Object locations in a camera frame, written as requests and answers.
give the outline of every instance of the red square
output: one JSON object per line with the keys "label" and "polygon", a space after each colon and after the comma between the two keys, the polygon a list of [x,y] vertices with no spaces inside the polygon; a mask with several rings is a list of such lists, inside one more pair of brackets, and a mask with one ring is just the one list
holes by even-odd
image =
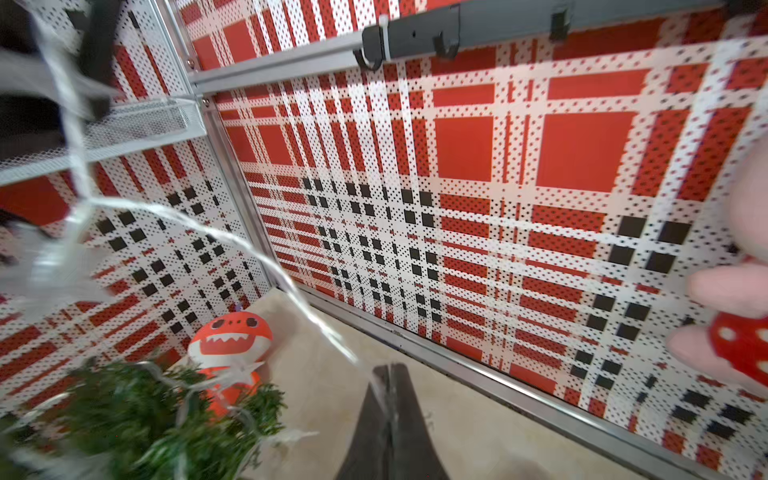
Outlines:
{"label": "red square", "polygon": [[201,70],[211,70],[212,68],[219,68],[219,58],[216,55],[216,49],[214,49],[214,43],[211,41],[210,36],[198,38],[192,41],[195,53],[197,53],[197,60],[200,62]]}
{"label": "red square", "polygon": [[256,50],[253,49],[253,42],[250,40],[250,33],[248,33],[248,26],[245,25],[245,20],[224,27],[222,31],[224,37],[227,38],[227,44],[230,46],[232,59],[236,63],[256,58]]}
{"label": "red square", "polygon": [[261,139],[266,147],[266,154],[270,162],[278,165],[293,165],[288,153],[283,131],[279,125],[265,125],[259,127]]}
{"label": "red square", "polygon": [[634,112],[547,115],[536,184],[610,192],[634,115]]}
{"label": "red square", "polygon": [[493,117],[438,118],[435,132],[441,178],[491,181]]}

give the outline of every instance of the black square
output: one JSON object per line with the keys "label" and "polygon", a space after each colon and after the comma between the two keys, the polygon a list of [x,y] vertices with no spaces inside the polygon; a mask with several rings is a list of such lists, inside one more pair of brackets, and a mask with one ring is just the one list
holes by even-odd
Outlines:
{"label": "black square", "polygon": [[653,270],[658,273],[669,273],[674,263],[674,255],[668,253],[651,252],[648,262],[645,264],[646,270]]}
{"label": "black square", "polygon": [[581,350],[576,351],[576,360],[578,362],[590,365],[592,364],[592,358],[594,358],[594,356],[591,353],[582,352]]}
{"label": "black square", "polygon": [[163,264],[163,260],[155,260],[150,265],[152,267],[152,270],[154,270],[155,273],[165,270],[165,265]]}
{"label": "black square", "polygon": [[118,251],[123,250],[125,247],[127,247],[127,244],[125,243],[125,240],[123,240],[123,237],[118,237],[113,240],[109,240],[109,246],[112,247],[112,250]]}
{"label": "black square", "polygon": [[149,275],[147,275],[147,272],[144,271],[144,269],[136,270],[134,273],[134,280],[136,280],[136,283],[145,281]]}
{"label": "black square", "polygon": [[601,386],[604,389],[612,389],[614,386],[614,381],[611,379],[607,379],[602,375],[598,375],[598,379],[594,381],[594,384],[597,386]]}
{"label": "black square", "polygon": [[432,192],[420,191],[419,192],[419,203],[421,205],[423,205],[424,207],[431,207],[432,206]]}
{"label": "black square", "polygon": [[574,365],[571,367],[571,375],[577,376],[580,379],[585,379],[587,378],[587,370],[584,370]]}
{"label": "black square", "polygon": [[608,323],[608,321],[601,316],[590,315],[587,319],[587,326],[589,328],[600,331],[605,329],[606,323]]}
{"label": "black square", "polygon": [[707,431],[726,440],[730,439],[733,434],[736,433],[736,430],[719,422],[710,423],[710,426],[707,427]]}
{"label": "black square", "polygon": [[134,242],[141,242],[147,236],[144,235],[144,231],[141,228],[137,228],[131,232],[131,238],[134,239]]}
{"label": "black square", "polygon": [[120,219],[120,222],[123,223],[123,225],[130,225],[136,221],[136,218],[131,212],[123,212],[122,214],[118,215],[118,218]]}
{"label": "black square", "polygon": [[154,283],[150,283],[146,287],[142,288],[142,290],[144,291],[144,295],[146,296],[151,296],[157,293],[157,287],[154,285]]}
{"label": "black square", "polygon": [[636,320],[643,321],[648,317],[650,307],[645,305],[638,305],[637,303],[630,303],[627,305],[627,311],[624,312],[624,316],[634,318]]}
{"label": "black square", "polygon": [[752,412],[748,412],[747,410],[742,410],[738,407],[732,406],[732,405],[725,405],[725,408],[722,412],[720,412],[720,416],[723,416],[727,419],[731,419],[734,422],[739,422],[741,424],[745,424],[747,420],[750,419],[754,415]]}
{"label": "black square", "polygon": [[104,220],[96,222],[96,228],[102,233],[110,233],[114,230],[114,225],[108,218],[105,218]]}
{"label": "black square", "polygon": [[614,247],[611,248],[611,254],[608,256],[608,261],[611,263],[618,263],[619,265],[629,265],[632,261],[632,255],[634,255],[634,248],[614,245]]}
{"label": "black square", "polygon": [[616,330],[616,335],[619,335],[622,338],[625,338],[627,340],[633,340],[637,338],[637,334],[640,333],[640,329],[637,327],[627,325],[625,323],[622,323],[619,325],[619,328]]}
{"label": "black square", "polygon": [[688,236],[689,231],[689,223],[664,222],[664,226],[661,227],[661,232],[659,232],[659,241],[682,245],[685,243],[685,237]]}
{"label": "black square", "polygon": [[699,392],[694,392],[693,390],[688,390],[685,392],[685,395],[683,395],[683,401],[688,402],[691,405],[695,405],[697,407],[706,408],[707,403],[710,402],[712,397],[707,395],[702,395]]}
{"label": "black square", "polygon": [[616,362],[612,362],[610,360],[605,360],[603,362],[603,366],[600,367],[600,368],[605,370],[608,373],[613,373],[615,375],[618,375],[619,372],[621,371],[621,364],[620,363],[616,363]]}
{"label": "black square", "polygon": [[640,238],[640,235],[643,233],[643,227],[645,227],[644,218],[622,217],[617,233],[625,237]]}
{"label": "black square", "polygon": [[696,417],[698,417],[697,414],[679,406],[675,407],[675,409],[672,411],[672,416],[686,423],[693,423],[696,420]]}
{"label": "black square", "polygon": [[595,295],[594,303],[592,303],[592,306],[594,308],[599,308],[600,310],[605,310],[606,312],[610,312],[614,308],[615,302],[616,302],[615,298],[611,298],[605,295]]}

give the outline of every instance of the plaid pattern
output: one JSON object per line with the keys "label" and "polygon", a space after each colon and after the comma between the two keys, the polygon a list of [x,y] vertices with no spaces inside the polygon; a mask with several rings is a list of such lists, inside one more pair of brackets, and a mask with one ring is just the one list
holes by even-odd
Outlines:
{"label": "plaid pattern", "polygon": [[[77,8],[88,3],[51,0],[44,13],[74,41],[65,9]],[[127,2],[114,63],[122,101],[184,93],[175,54],[153,18],[148,2]],[[171,205],[246,235],[205,139],[102,161],[94,175],[104,195]],[[74,200],[67,172],[0,187],[4,263],[18,252],[11,219],[24,218],[57,237]],[[70,305],[30,324],[19,319],[18,299],[0,296],[0,415],[21,415],[62,392],[68,372],[89,357],[137,361],[157,352],[174,362],[202,325],[237,304],[250,305],[269,288],[257,261],[149,214],[101,211],[88,233],[89,247],[111,252],[94,278],[114,299]]]}
{"label": "plaid pattern", "polygon": [[[333,3],[337,31],[345,4]],[[229,5],[189,22],[220,42],[219,65],[242,48],[212,20]],[[301,6],[280,5],[289,17]],[[370,5],[355,6],[360,24]],[[765,400],[688,369],[664,339],[712,318],[685,297],[687,275],[740,259],[723,200],[766,129],[767,18],[653,18],[563,45],[542,36],[244,88],[217,105],[297,281],[733,478],[762,478]]]}

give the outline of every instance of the metal frame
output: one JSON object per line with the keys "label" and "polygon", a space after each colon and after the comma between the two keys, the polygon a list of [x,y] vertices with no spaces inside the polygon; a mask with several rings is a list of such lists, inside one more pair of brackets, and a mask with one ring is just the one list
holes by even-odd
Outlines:
{"label": "metal frame", "polygon": [[308,286],[299,288],[318,310],[641,475],[675,480],[729,478],[377,316]]}
{"label": "metal frame", "polygon": [[[169,2],[154,1],[157,4]],[[693,11],[727,4],[731,13],[743,13],[752,8],[746,3],[746,0],[470,0],[215,70],[189,71],[189,79],[195,94],[210,94],[357,65],[376,70],[383,61],[420,55],[437,53],[451,58],[460,48],[542,33],[550,33],[554,40],[560,41],[567,38],[569,31],[680,10]],[[179,34],[181,40],[174,42],[174,46],[179,44],[179,55],[194,56],[189,38],[185,39],[186,32],[179,27],[178,14],[174,16],[166,10],[161,16],[170,22],[171,30],[183,32]],[[444,42],[455,47],[448,55],[445,51],[436,51],[437,47],[442,49]]]}
{"label": "metal frame", "polygon": [[306,77],[357,66],[353,50],[362,48],[362,31],[318,41],[228,67],[190,73],[196,94]]}
{"label": "metal frame", "polygon": [[[167,12],[170,8],[169,0],[151,0],[157,5],[158,14],[170,23],[165,24],[169,33],[170,42],[176,48],[181,58],[189,58],[191,43],[184,40],[184,31],[179,28],[180,19],[176,15]],[[579,5],[588,3],[596,5],[604,4],[606,0],[573,0],[572,5],[578,1]],[[494,3],[495,0],[473,0],[462,5],[476,2]],[[509,0],[511,5],[520,7],[531,4],[528,0]],[[636,6],[642,12],[633,10],[634,15],[659,13],[680,8],[701,8],[722,4],[717,0],[652,0],[645,2],[645,8]],[[615,12],[621,8],[609,8]],[[585,28],[587,24],[581,24],[576,18],[569,17],[570,26]],[[357,65],[353,50],[362,49],[362,32],[344,35],[317,42],[316,44],[294,48],[290,51],[280,52],[268,57],[255,58],[239,64],[214,71],[189,71],[189,79],[193,91],[198,94],[213,93],[232,88],[240,88],[254,84],[267,83],[288,78],[295,78],[310,74],[325,73],[328,71],[353,68]],[[246,232],[252,242],[263,252],[276,259],[269,238],[266,235],[264,223],[250,194],[243,171],[237,162],[237,157],[229,142],[229,137],[224,129],[220,115],[215,104],[209,98],[203,102],[203,120],[209,134],[211,146],[220,162],[227,186],[232,198],[237,205],[240,218],[243,221]],[[269,276],[270,283],[275,286],[273,276]],[[513,379],[499,371],[488,368],[485,365],[474,362],[450,349],[440,346],[430,340],[424,339],[406,329],[387,323],[369,313],[356,309],[335,298],[323,295],[314,289],[299,285],[306,294],[310,304],[329,315],[343,321],[353,328],[393,347],[397,350],[417,359],[426,365],[478,390],[490,398],[507,405],[527,417],[546,425],[562,435],[587,446],[596,452],[611,458],[617,463],[626,466],[649,478],[680,479],[680,480],[727,480],[728,477],[693,460],[677,455],[664,447],[647,440],[639,435],[629,432],[607,420],[572,406],[554,396],[550,396],[523,382]]]}

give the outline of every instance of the metal mesh shelf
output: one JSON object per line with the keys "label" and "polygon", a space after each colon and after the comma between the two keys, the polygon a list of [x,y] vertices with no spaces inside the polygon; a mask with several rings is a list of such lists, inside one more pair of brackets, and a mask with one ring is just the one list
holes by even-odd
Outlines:
{"label": "metal mesh shelf", "polygon": [[[87,126],[88,161],[125,155],[202,137],[206,134],[197,103],[164,99],[113,106],[102,121]],[[69,168],[66,148],[0,161],[0,185]]]}

